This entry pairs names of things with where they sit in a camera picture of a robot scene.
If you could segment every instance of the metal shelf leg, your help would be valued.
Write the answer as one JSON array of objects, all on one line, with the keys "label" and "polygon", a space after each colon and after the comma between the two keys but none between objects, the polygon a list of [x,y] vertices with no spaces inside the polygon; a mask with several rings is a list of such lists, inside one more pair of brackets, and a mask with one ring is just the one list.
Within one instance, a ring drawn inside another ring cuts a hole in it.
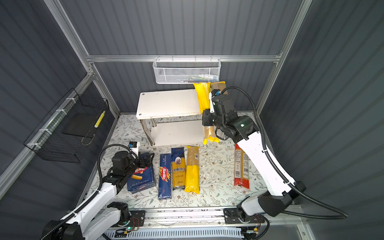
[{"label": "metal shelf leg", "polygon": [[140,123],[141,123],[141,126],[143,127],[145,135],[147,136],[147,138],[149,140],[149,143],[150,143],[151,147],[154,147],[155,146],[155,142],[151,138],[151,133],[149,132],[149,130],[147,128],[147,124],[145,122],[145,119],[140,119]]}]

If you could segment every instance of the barilla spaghetti package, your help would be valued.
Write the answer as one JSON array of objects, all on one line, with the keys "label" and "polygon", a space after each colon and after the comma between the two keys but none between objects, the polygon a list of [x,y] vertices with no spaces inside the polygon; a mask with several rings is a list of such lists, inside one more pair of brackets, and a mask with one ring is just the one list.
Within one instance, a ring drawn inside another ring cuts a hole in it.
[{"label": "barilla spaghetti package", "polygon": [[243,186],[249,189],[248,155],[235,145],[235,186]]},{"label": "barilla spaghetti package", "polygon": [[171,198],[170,162],[171,154],[160,154],[159,195],[158,199]]},{"label": "barilla spaghetti package", "polygon": [[[149,152],[144,152],[139,157],[147,157],[148,155]],[[131,193],[137,193],[153,186],[156,186],[153,167],[136,168],[127,181],[127,189]]]},{"label": "barilla spaghetti package", "polygon": [[172,186],[173,188],[185,188],[185,157],[184,148],[172,148]]}]

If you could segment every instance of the red pasta package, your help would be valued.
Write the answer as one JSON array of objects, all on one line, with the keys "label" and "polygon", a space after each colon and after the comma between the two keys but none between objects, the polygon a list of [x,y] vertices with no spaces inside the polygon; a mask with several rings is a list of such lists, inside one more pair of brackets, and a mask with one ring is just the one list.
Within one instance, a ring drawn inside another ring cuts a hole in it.
[{"label": "red pasta package", "polygon": [[248,155],[235,145],[235,186],[243,186],[249,189]]}]

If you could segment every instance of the blue pasta box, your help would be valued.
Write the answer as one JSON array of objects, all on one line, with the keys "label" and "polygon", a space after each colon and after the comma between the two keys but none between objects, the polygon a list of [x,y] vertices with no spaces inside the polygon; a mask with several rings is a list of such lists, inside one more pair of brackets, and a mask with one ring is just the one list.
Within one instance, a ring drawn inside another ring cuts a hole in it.
[{"label": "blue pasta box", "polygon": [[158,199],[171,198],[171,154],[160,154],[159,196]]},{"label": "blue pasta box", "polygon": [[[148,152],[140,154],[140,157],[146,157]],[[136,168],[135,172],[127,181],[128,191],[137,193],[145,189],[156,186],[155,173],[153,167]]]}]

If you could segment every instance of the barilla logo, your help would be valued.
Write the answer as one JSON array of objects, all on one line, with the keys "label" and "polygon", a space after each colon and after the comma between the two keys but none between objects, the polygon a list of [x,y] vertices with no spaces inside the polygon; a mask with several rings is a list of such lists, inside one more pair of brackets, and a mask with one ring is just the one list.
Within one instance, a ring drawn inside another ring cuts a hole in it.
[{"label": "barilla logo", "polygon": [[143,173],[145,170],[147,170],[147,167],[145,168],[136,168],[135,173]]},{"label": "barilla logo", "polygon": [[161,172],[161,179],[165,181],[166,178],[167,178],[167,168],[163,167],[163,171]]}]

